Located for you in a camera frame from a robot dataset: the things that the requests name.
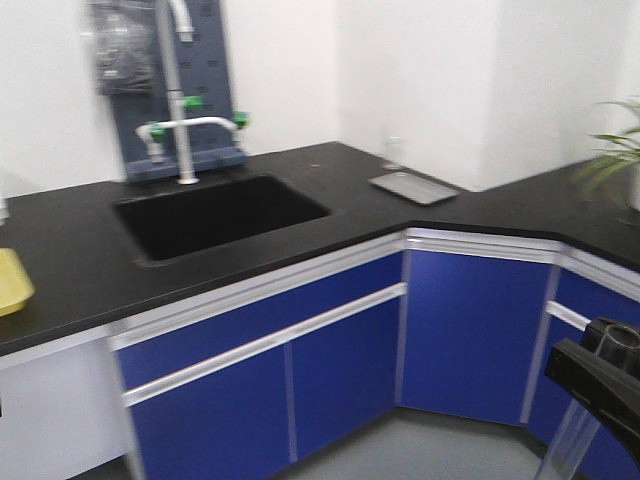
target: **pegboard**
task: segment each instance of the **pegboard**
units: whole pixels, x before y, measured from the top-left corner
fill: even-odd
[[[231,119],[233,107],[220,1],[185,0],[185,3],[194,27],[192,42],[183,43],[179,40],[171,18],[180,82],[185,96],[199,95],[203,101],[203,108],[186,111],[185,116]],[[132,182],[178,175],[171,129],[167,130],[163,140],[165,161],[161,164],[151,161],[144,142],[135,133],[137,127],[147,122],[170,120],[157,29],[153,45],[155,76],[151,94],[110,96],[127,178]],[[195,171],[238,165],[246,161],[245,153],[234,145],[231,133],[224,127],[197,125],[188,127],[188,132]]]

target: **countertop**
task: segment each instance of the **countertop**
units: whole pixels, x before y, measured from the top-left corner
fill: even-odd
[[[380,159],[339,143],[251,157],[199,174],[193,187],[168,179],[100,182],[8,200],[0,247],[14,248],[36,293],[0,318],[0,356],[291,265],[407,227],[560,240],[640,272],[640,228],[614,202],[585,202],[566,167],[480,193],[418,206],[379,190]],[[331,215],[167,262],[144,260],[112,209],[159,192],[270,174]]]

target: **blue cabinet door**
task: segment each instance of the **blue cabinet door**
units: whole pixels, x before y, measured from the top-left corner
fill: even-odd
[[[148,480],[263,480],[289,462],[283,347],[131,407]]]
[[[401,404],[520,421],[550,267],[411,252]]]
[[[298,456],[394,406],[399,300],[292,342]]]
[[[562,272],[556,301],[590,320],[602,316],[640,325],[638,302],[572,272]],[[551,347],[560,340],[568,338],[579,343],[582,334],[571,325],[552,318],[544,358],[548,358]],[[570,395],[542,373],[536,386],[528,429],[549,444],[570,401]],[[594,438],[580,470],[591,480],[640,479],[631,456],[604,427]]]

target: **white faucet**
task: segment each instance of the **white faucet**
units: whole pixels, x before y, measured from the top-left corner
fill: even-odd
[[[176,153],[178,156],[178,168],[180,170],[179,183],[189,185],[196,183],[193,169],[189,134],[185,125],[184,95],[180,86],[180,72],[173,44],[173,32],[171,31],[171,18],[168,6],[173,11],[176,24],[176,32],[182,42],[193,41],[193,26],[191,16],[184,0],[157,0],[156,22],[158,25],[158,37],[162,52],[164,78],[167,86],[167,100],[171,121],[174,123],[173,134],[176,140]]]
[[[158,159],[158,161],[161,161],[160,156],[164,154],[164,148],[162,147],[162,143],[157,142],[153,138],[151,133],[154,129],[162,129],[162,130],[167,128],[175,129],[178,126],[186,128],[192,125],[207,125],[207,124],[220,125],[226,128],[227,130],[229,130],[232,133],[232,135],[235,134],[235,132],[238,130],[238,125],[236,125],[234,122],[224,117],[198,117],[198,118],[188,118],[180,122],[167,121],[167,122],[155,122],[151,124],[140,125],[138,128],[136,128],[136,135],[138,135],[138,137],[140,137],[140,140],[142,140],[147,145],[147,152],[149,153],[149,156],[151,157],[151,159],[153,160],[155,158],[155,159]]]

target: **plastic bag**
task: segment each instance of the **plastic bag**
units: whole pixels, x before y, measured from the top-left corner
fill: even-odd
[[[150,93],[154,75],[153,2],[87,0],[100,93]]]

